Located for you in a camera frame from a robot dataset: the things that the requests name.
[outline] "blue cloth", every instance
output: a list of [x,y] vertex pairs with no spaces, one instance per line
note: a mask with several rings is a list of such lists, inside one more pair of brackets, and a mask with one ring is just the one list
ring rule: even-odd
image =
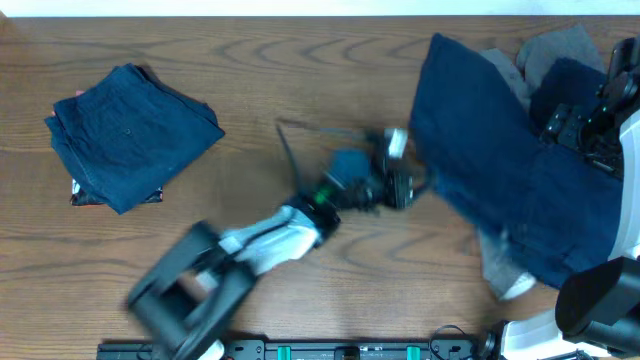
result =
[[542,79],[540,88],[531,95],[529,110],[537,133],[547,125],[560,104],[580,106],[582,116],[589,116],[600,103],[596,95],[606,75],[576,60],[559,59]]
[[409,127],[435,191],[487,235],[507,231],[510,255],[538,279],[557,288],[606,261],[622,183],[539,142],[535,123],[481,55],[436,34]]
[[122,214],[178,174],[224,132],[206,104],[127,64],[54,105],[51,146],[82,189]]
[[338,149],[333,152],[329,175],[347,187],[371,175],[371,159],[361,149]]

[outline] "denim fabric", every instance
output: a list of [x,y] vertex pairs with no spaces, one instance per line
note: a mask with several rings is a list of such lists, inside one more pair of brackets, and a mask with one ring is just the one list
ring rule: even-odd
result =
[[600,103],[596,95],[606,75],[576,60],[559,59],[542,80],[540,88],[531,95],[535,106],[529,116],[537,133],[547,125],[560,104],[580,106],[583,116],[589,116]]
[[338,149],[333,152],[329,174],[345,187],[366,179],[371,175],[370,156],[361,149]]
[[54,105],[51,145],[80,186],[122,214],[224,136],[216,116],[132,64]]
[[621,182],[562,146],[540,143],[481,55],[435,35],[409,126],[419,156],[436,173],[435,191],[488,236],[510,234],[510,255],[538,279],[560,287],[572,273],[606,261]]

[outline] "blue jeans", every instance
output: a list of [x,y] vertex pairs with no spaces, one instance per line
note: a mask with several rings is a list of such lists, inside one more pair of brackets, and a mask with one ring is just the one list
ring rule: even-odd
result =
[[200,156],[224,132],[206,104],[132,64],[54,105],[51,146],[80,186],[122,214]]
[[[564,90],[586,88],[572,84]],[[538,92],[553,91],[548,85]],[[538,99],[555,110],[553,96]],[[534,94],[531,113],[539,106]],[[622,182],[560,145],[539,142],[538,124],[547,120],[539,112],[532,120],[493,64],[436,34],[409,127],[419,156],[436,174],[435,191],[487,235],[507,231],[512,258],[560,287],[571,274],[607,260]]]

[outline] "black mounting rail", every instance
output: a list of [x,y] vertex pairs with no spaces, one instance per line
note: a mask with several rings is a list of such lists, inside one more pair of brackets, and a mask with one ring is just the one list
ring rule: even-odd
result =
[[[265,342],[225,344],[222,360],[443,360],[474,359],[471,339],[429,342]],[[105,343],[97,360],[170,360],[150,343]]]

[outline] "gray cloth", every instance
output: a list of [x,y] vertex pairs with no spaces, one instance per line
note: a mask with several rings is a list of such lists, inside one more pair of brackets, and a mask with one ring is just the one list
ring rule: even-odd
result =
[[556,60],[573,59],[604,72],[598,49],[582,25],[529,39],[518,52],[516,65],[499,49],[484,50],[480,55],[496,66],[527,113],[531,94],[540,87]]
[[532,91],[535,91],[551,66],[562,58],[576,60],[604,72],[598,48],[582,25],[542,34],[525,42],[518,52],[516,66],[524,73]]
[[529,113],[532,91],[524,81],[520,70],[511,62],[511,59],[498,49],[484,50],[480,52],[480,55],[496,66],[498,72],[500,72],[511,91],[516,95],[525,111]]
[[[518,53],[516,65],[499,49],[485,50],[480,54],[496,66],[527,113],[531,106],[531,95],[540,87],[557,60],[573,59],[604,72],[604,63],[598,49],[582,25],[545,33],[528,40]],[[490,238],[486,234],[479,234],[483,276],[498,299],[502,299],[525,273],[522,267],[507,256],[508,236],[504,233],[499,238]]]

